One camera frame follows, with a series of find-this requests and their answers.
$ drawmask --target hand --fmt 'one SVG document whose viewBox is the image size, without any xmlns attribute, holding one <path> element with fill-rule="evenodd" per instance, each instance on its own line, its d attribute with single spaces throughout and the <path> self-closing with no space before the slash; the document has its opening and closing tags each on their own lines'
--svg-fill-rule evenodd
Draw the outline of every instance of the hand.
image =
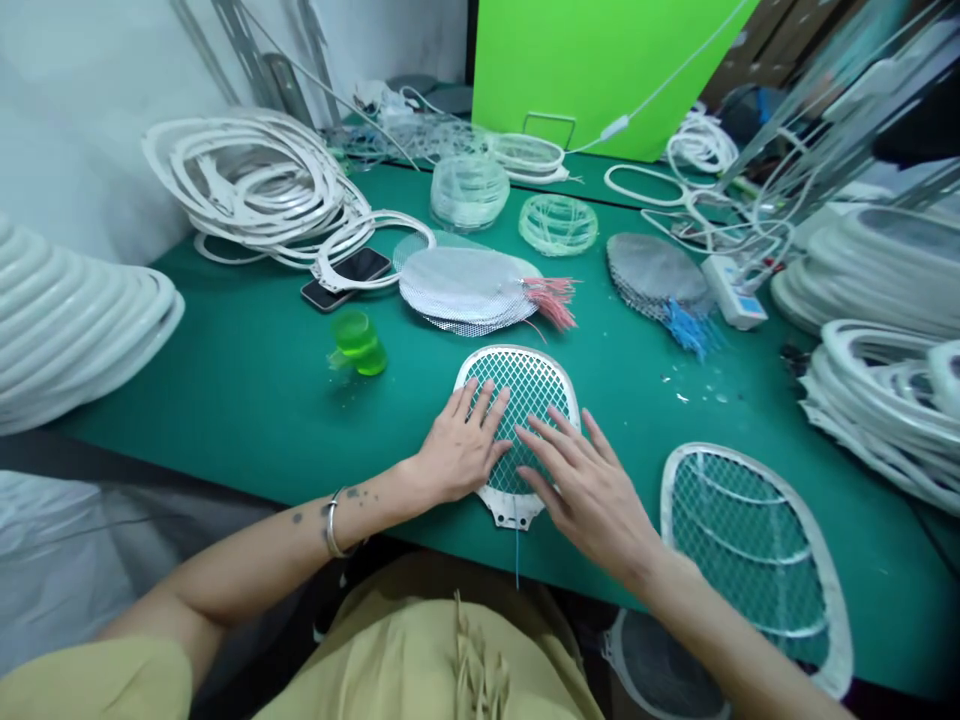
<svg viewBox="0 0 960 720">
<path fill-rule="evenodd" d="M 467 420 L 477 383 L 471 378 L 453 391 L 447 406 L 433 421 L 420 452 L 410 459 L 412 474 L 428 498 L 426 509 L 460 500 L 483 486 L 493 466 L 513 447 L 509 440 L 493 441 L 510 401 L 510 388 L 501 388 L 491 407 L 494 384 L 487 380 Z"/>
<path fill-rule="evenodd" d="M 570 542 L 628 588 L 641 591 L 637 583 L 642 584 L 657 560 L 669 553 L 633 483 L 587 410 L 583 423 L 592 445 L 556 408 L 548 414 L 559 430 L 531 415 L 530 427 L 540 437 L 519 425 L 517 435 L 550 471 L 557 487 L 533 468 L 518 468 L 520 477 L 540 496 Z"/>
</svg>

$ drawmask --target green board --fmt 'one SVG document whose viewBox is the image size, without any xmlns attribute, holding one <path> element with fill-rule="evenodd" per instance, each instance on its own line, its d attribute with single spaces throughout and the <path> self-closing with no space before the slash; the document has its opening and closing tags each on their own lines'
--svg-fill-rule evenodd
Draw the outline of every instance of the green board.
<svg viewBox="0 0 960 720">
<path fill-rule="evenodd" d="M 759 0 L 630 126 L 589 152 L 652 162 L 663 152 Z M 484 0 L 477 23 L 473 122 L 523 131 L 527 113 L 576 118 L 570 148 L 586 145 L 649 97 L 727 19 L 738 0 Z M 526 131 L 566 145 L 571 124 L 532 117 Z"/>
</svg>

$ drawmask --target bracelet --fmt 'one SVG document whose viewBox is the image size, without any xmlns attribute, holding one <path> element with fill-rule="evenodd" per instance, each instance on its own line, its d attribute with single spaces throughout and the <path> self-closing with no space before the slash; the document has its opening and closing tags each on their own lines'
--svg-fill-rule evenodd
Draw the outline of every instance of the bracelet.
<svg viewBox="0 0 960 720">
<path fill-rule="evenodd" d="M 340 493 L 343 492 L 343 488 L 337 490 L 333 497 L 330 498 L 324 507 L 330 508 L 330 512 L 327 513 L 327 550 L 330 552 L 331 557 L 335 558 L 348 558 L 352 557 L 353 554 L 357 551 L 356 547 L 353 548 L 350 552 L 344 553 L 337 547 L 337 541 L 333 537 L 333 511 L 337 509 L 337 498 L 340 497 Z"/>
</svg>

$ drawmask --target phone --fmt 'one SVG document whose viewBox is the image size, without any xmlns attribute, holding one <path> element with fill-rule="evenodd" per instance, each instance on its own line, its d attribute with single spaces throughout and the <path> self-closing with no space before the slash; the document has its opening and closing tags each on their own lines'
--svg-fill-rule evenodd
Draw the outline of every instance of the phone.
<svg viewBox="0 0 960 720">
<path fill-rule="evenodd" d="M 376 280 L 390 269 L 390 260 L 375 250 L 363 248 L 333 267 L 348 280 Z M 317 280 L 311 280 L 300 288 L 303 299 L 320 312 L 333 312 L 349 300 L 355 292 L 357 291 L 330 292 Z"/>
</svg>

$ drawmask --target white wall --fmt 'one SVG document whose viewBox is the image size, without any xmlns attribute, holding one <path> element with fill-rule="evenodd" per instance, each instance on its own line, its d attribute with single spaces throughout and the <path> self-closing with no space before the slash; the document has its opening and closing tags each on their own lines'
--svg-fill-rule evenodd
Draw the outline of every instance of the white wall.
<svg viewBox="0 0 960 720">
<path fill-rule="evenodd" d="M 0 3 L 0 212 L 88 255 L 151 262 L 188 232 L 147 167 L 152 123 L 215 113 L 227 101 L 171 0 Z M 338 92 L 358 80 L 426 72 L 462 79 L 466 0 L 313 0 Z M 187 0 L 241 101 L 246 79 L 208 0 Z M 247 0 L 311 67 L 294 0 Z M 272 48 L 258 37 L 260 50 Z M 318 120 L 319 94 L 301 85 Z"/>
</svg>

